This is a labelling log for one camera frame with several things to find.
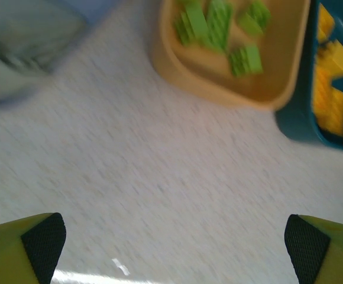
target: dark blue bin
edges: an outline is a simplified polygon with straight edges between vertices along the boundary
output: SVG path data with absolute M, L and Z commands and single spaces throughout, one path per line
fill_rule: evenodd
M 280 131 L 292 140 L 343 149 L 343 137 L 322 131 L 311 110 L 313 69 L 319 47 L 316 34 L 320 2 L 335 19 L 330 39 L 336 38 L 343 45 L 343 1 L 312 0 L 296 88 L 291 101 L 276 112 L 276 121 Z M 333 81 L 332 85 L 343 91 L 343 78 Z

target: gray fabric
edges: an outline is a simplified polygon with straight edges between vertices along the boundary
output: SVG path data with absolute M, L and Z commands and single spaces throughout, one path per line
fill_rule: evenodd
M 43 80 L 85 24 L 46 0 L 0 0 L 0 95 Z
M 54 0 L 65 3 L 82 14 L 89 24 L 95 24 L 120 0 Z

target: plastic storage bin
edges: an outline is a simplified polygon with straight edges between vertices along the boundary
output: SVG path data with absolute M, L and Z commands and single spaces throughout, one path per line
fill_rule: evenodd
M 206 7 L 208 2 L 204 0 L 202 5 Z M 235 7 L 228 50 L 256 41 L 263 61 L 262 75 L 236 78 L 226 55 L 181 45 L 173 27 L 181 9 L 177 0 L 161 4 L 153 65 L 171 84 L 219 104 L 279 109 L 290 100 L 295 88 L 310 0 L 264 0 L 271 21 L 258 40 L 248 37 L 235 22 L 249 1 L 228 2 Z
M 343 2 L 322 0 L 321 3 L 335 19 L 335 29 L 330 39 L 337 38 L 343 44 Z M 288 138 L 343 149 L 343 137 L 322 131 L 318 127 L 311 109 L 313 68 L 315 54 L 319 46 L 316 39 L 318 11 L 319 1 L 313 0 L 310 7 L 296 89 L 291 101 L 283 109 L 276 112 L 276 121 L 279 129 Z M 343 91 L 343 78 L 333 81 L 332 85 Z

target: toy brick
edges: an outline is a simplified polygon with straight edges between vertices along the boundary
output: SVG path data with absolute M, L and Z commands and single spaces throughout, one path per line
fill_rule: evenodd
M 323 118 L 329 112 L 332 100 L 332 78 L 329 72 L 320 66 L 315 66 L 313 80 L 312 110 L 319 126 L 323 127 Z
M 229 55 L 232 73 L 235 76 L 260 74 L 263 72 L 260 52 L 257 45 L 250 44 Z
M 186 4 L 191 3 L 191 2 L 196 2 L 196 1 L 197 0 L 178 0 L 178 2 L 180 2 L 183 5 L 186 5 Z
M 223 0 L 211 0 L 207 12 L 208 37 L 204 46 L 216 51 L 225 51 L 233 15 L 233 6 Z
M 343 137 L 343 92 L 332 88 L 332 101 L 324 130 Z
M 180 42 L 186 46 L 195 40 L 190 21 L 185 12 L 182 12 L 174 23 Z
M 336 40 L 322 47 L 318 53 L 318 64 L 326 68 L 333 79 L 343 77 L 343 45 Z
M 318 41 L 323 43 L 329 39 L 335 27 L 335 20 L 327 9 L 320 4 L 319 6 L 319 24 L 318 24 Z
M 250 36 L 262 35 L 270 22 L 271 14 L 261 1 L 254 1 L 237 19 L 237 24 Z
M 186 4 L 185 9 L 195 38 L 198 40 L 206 38 L 208 26 L 200 3 L 190 2 Z

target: floor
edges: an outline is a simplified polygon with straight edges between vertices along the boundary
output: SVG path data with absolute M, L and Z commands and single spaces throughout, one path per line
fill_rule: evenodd
M 53 283 L 297 284 L 284 226 L 343 222 L 343 152 L 168 85 L 148 58 L 157 9 L 122 1 L 45 88 L 0 107 L 0 223 L 62 213 Z

